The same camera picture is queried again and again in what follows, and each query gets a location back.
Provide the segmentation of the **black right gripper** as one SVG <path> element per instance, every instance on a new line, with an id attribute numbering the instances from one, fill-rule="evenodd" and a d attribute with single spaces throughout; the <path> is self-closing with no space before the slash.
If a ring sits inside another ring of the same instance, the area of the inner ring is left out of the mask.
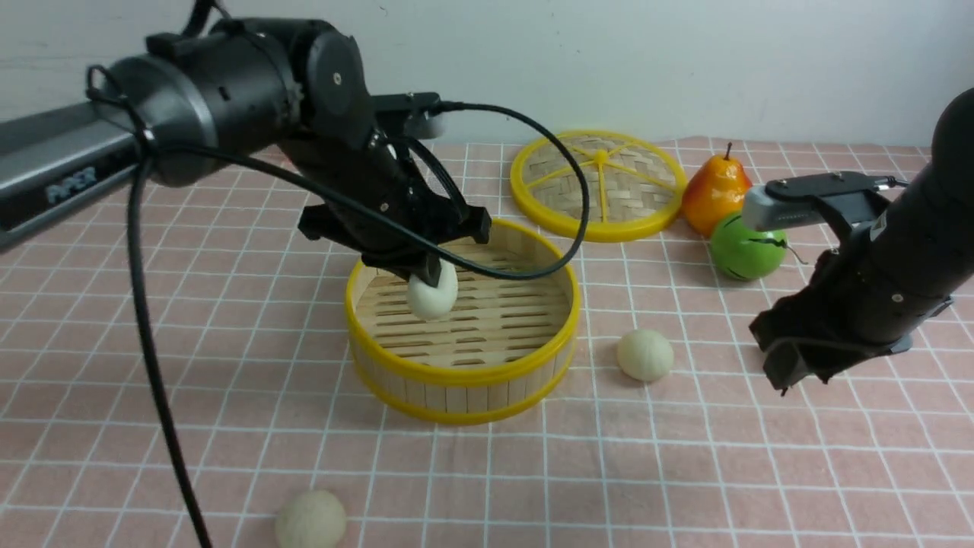
<path id="1" fill-rule="evenodd" d="M 873 268 L 854 268 L 825 252 L 813 281 L 759 312 L 750 332 L 766 377 L 784 395 L 806 378 L 828 383 L 873 358 L 911 350 L 918 327 L 952 304 L 950 294 L 910 294 Z"/>

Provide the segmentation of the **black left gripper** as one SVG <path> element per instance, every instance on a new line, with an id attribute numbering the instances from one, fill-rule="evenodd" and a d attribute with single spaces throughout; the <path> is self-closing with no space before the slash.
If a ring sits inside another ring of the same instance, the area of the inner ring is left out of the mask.
<path id="1" fill-rule="evenodd" d="M 354 150 L 337 139 L 311 134 L 278 144 L 299 174 L 382 215 L 387 221 L 442 245 L 463 238 L 486 244 L 492 220 L 487 209 L 460 215 L 434 193 L 411 160 L 397 160 L 389 147 Z M 330 199 L 303 208 L 298 230 L 309 240 L 327 239 L 351 247 L 365 265 L 431 288 L 441 284 L 441 259 L 382 223 Z"/>

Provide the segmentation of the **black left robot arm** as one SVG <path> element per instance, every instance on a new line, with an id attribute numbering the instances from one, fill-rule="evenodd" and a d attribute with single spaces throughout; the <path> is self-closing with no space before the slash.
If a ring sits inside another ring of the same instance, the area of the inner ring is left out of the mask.
<path id="1" fill-rule="evenodd" d="M 486 209 L 434 193 L 410 158 L 408 127 L 438 94 L 370 94 L 358 44 L 331 24 L 244 18 L 202 37 L 152 35 L 146 49 L 88 82 L 83 103 L 3 122 L 3 252 L 131 183 L 143 160 L 176 188 L 227 165 L 178 145 L 244 157 L 279 147 L 323 199 L 299 231 L 401 279 L 435 285 L 439 273 L 403 230 L 434 245 L 488 242 Z"/>

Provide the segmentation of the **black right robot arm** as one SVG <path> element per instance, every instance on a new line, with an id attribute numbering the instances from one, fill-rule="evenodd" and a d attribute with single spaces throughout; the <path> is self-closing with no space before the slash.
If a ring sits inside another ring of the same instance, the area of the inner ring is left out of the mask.
<path id="1" fill-rule="evenodd" d="M 839 240 L 813 277 L 750 324 L 780 392 L 824 383 L 873 358 L 907 351 L 912 333 L 952 303 L 973 270 L 973 93 L 934 129 L 930 161 L 908 183 L 839 170 L 752 188 L 742 222 L 755 231 L 825 223 Z"/>

